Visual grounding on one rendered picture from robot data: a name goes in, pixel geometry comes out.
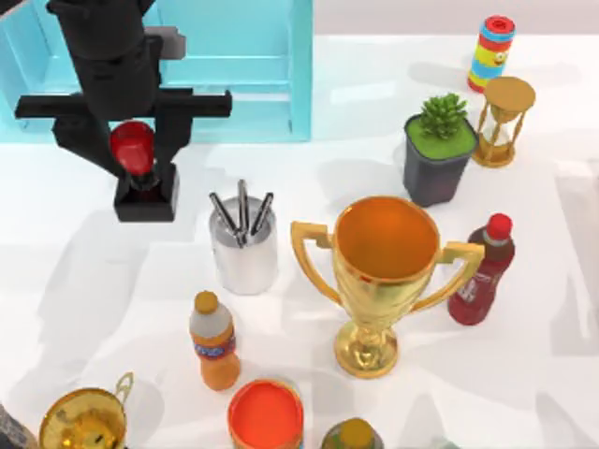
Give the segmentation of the red trophy with black base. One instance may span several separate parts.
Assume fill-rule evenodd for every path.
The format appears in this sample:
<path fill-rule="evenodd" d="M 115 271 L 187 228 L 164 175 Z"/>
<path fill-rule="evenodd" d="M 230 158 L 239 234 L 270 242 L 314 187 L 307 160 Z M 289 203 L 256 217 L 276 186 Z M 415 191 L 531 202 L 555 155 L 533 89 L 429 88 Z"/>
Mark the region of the red trophy with black base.
<path fill-rule="evenodd" d="M 124 169 L 113 207 L 122 223 L 169 223 L 175 219 L 179 174 L 174 164 L 158 166 L 154 131 L 144 122 L 128 121 L 110 133 L 110 150 Z"/>

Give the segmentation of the pale grey rounded box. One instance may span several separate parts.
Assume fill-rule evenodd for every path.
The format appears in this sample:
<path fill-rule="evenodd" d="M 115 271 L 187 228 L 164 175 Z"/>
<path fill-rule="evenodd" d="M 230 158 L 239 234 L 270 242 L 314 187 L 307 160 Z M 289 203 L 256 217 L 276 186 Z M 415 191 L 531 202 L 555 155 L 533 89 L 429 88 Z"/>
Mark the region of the pale grey rounded box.
<path fill-rule="evenodd" d="M 144 31 L 159 61 L 182 60 L 185 57 L 186 37 L 176 26 L 146 26 Z"/>

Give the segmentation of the black and silver pen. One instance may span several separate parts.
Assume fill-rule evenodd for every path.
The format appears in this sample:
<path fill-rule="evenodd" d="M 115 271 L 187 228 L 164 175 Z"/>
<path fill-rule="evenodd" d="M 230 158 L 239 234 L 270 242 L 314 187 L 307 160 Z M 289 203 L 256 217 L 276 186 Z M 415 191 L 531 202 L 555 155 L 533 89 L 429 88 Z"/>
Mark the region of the black and silver pen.
<path fill-rule="evenodd" d="M 241 248 L 242 241 L 241 241 L 241 237 L 239 235 L 238 228 L 236 227 L 235 222 L 233 221 L 229 212 L 225 208 L 220 197 L 215 192 L 211 192 L 211 193 L 209 193 L 209 198 L 214 206 L 215 211 L 217 212 L 217 215 L 220 217 L 221 221 L 224 223 L 226 230 L 236 240 L 237 245 Z"/>
<path fill-rule="evenodd" d="M 243 248 L 247 243 L 247 234 L 249 230 L 249 204 L 247 187 L 244 179 L 238 181 L 238 228 L 236 239 L 238 246 Z"/>
<path fill-rule="evenodd" d="M 252 227 L 250 230 L 251 236 L 255 236 L 260 231 L 263 224 L 266 222 L 267 216 L 270 212 L 270 206 L 271 206 L 273 199 L 274 199 L 273 192 L 267 192 L 257 210 L 256 217 L 252 223 Z"/>

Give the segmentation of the light blue rack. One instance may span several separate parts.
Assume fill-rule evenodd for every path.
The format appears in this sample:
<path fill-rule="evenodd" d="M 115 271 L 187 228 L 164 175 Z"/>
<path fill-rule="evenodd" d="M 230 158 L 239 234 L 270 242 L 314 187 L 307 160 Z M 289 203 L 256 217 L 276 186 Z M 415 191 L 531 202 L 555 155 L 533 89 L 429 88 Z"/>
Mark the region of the light blue rack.
<path fill-rule="evenodd" d="M 23 94 L 71 94 L 79 82 L 48 0 L 0 17 L 0 143 L 48 143 L 52 122 L 21 121 Z M 148 26 L 175 26 L 186 55 L 160 65 L 163 84 L 228 90 L 225 119 L 194 121 L 195 143 L 306 141 L 312 134 L 313 0 L 155 0 Z"/>

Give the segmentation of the silver pen holder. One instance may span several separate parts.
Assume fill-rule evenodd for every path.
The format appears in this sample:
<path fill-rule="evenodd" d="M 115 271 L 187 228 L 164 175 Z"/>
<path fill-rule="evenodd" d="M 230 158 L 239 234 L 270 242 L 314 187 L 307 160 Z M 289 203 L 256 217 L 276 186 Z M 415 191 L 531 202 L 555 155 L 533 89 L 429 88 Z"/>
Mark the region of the silver pen holder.
<path fill-rule="evenodd" d="M 269 210 L 259 231 L 248 234 L 240 247 L 218 213 L 215 193 L 210 194 L 214 209 L 209 219 L 212 252 L 222 285 L 230 292 L 250 296 L 268 290 L 278 274 L 277 223 Z"/>

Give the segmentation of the orange bottle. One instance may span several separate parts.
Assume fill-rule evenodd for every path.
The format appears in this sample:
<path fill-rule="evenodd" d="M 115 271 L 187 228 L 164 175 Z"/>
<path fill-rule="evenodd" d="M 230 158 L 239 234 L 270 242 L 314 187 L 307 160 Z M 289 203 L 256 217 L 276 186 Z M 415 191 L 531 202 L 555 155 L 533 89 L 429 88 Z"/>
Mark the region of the orange bottle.
<path fill-rule="evenodd" d="M 241 362 L 235 353 L 233 317 L 214 292 L 196 294 L 189 332 L 204 384 L 214 391 L 230 388 L 240 376 Z"/>

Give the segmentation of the large gold trophy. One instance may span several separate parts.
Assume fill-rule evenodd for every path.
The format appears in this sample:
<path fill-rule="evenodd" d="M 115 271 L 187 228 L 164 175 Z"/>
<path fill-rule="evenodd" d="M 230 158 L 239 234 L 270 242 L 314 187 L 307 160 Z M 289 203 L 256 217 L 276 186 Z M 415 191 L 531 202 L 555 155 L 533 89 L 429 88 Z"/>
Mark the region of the large gold trophy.
<path fill-rule="evenodd" d="M 346 372 L 362 379 L 394 368 L 399 346 L 393 325 L 456 293 L 485 256 L 477 243 L 442 246 L 430 215 L 398 196 L 354 202 L 332 231 L 295 221 L 290 233 L 305 276 L 351 318 L 339 330 L 334 352 Z"/>

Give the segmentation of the grey pot with green plant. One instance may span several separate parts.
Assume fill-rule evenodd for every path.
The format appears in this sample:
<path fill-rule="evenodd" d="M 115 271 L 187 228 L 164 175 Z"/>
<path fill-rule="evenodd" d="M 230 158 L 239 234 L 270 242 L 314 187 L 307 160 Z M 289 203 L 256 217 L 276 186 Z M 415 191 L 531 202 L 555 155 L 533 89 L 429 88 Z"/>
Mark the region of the grey pot with green plant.
<path fill-rule="evenodd" d="M 453 199 L 478 145 L 466 105 L 454 93 L 433 96 L 404 125 L 403 185 L 422 208 Z"/>

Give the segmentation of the small gold trophy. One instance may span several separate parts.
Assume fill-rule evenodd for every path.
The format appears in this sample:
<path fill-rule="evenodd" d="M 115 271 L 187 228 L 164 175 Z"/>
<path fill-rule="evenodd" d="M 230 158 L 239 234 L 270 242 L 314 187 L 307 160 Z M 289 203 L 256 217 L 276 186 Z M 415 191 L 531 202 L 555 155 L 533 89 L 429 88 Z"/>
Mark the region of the small gold trophy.
<path fill-rule="evenodd" d="M 124 403 L 133 384 L 134 374 L 129 371 L 113 392 L 89 387 L 59 398 L 41 423 L 40 449 L 128 449 Z"/>

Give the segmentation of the orange cup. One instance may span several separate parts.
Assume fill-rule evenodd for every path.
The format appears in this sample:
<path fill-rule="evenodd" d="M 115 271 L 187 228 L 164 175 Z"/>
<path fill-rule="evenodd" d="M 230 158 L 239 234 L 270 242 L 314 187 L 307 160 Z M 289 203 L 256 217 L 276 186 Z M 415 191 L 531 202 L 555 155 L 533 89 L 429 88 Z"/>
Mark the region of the orange cup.
<path fill-rule="evenodd" d="M 289 382 L 261 378 L 241 387 L 227 426 L 234 449 L 303 449 L 303 405 Z"/>

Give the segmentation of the dark grey stone block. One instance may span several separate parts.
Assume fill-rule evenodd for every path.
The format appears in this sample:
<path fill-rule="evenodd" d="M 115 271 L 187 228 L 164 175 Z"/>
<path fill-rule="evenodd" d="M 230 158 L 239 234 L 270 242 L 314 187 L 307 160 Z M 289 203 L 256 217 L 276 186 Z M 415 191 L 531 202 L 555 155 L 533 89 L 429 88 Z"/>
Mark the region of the dark grey stone block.
<path fill-rule="evenodd" d="M 0 403 L 0 449 L 39 449 L 37 437 Z"/>

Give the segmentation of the gold hourglass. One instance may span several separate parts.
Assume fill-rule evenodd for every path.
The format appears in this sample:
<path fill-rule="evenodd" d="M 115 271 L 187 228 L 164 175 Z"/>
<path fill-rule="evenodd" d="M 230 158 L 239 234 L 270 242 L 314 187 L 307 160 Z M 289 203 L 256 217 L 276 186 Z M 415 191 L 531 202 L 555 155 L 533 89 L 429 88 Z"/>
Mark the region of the gold hourglass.
<path fill-rule="evenodd" d="M 525 80 L 501 76 L 488 83 L 484 97 L 473 159 L 482 167 L 504 167 L 515 157 L 516 140 L 526 113 L 534 105 L 535 91 Z"/>

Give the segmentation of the red bottle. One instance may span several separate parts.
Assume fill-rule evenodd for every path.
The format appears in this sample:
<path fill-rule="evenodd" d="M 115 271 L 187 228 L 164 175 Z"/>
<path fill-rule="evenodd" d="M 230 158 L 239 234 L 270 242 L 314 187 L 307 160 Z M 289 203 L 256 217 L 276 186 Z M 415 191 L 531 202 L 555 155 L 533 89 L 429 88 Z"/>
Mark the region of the red bottle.
<path fill-rule="evenodd" d="M 468 238 L 469 243 L 485 247 L 485 257 L 469 282 L 447 301 L 448 312 L 456 322 L 475 326 L 486 318 L 495 299 L 498 282 L 515 255 L 511 231 L 511 219 L 503 213 L 495 213 L 486 225 L 476 229 Z"/>

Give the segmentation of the green bottle with yellow cap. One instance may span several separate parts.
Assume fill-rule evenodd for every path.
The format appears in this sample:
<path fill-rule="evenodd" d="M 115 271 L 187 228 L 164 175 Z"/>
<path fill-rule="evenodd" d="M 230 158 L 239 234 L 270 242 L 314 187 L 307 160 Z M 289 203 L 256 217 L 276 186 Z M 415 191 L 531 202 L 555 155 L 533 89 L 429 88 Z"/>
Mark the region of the green bottle with yellow cap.
<path fill-rule="evenodd" d="M 365 420 L 354 417 L 333 426 L 320 449 L 385 449 L 379 434 Z"/>

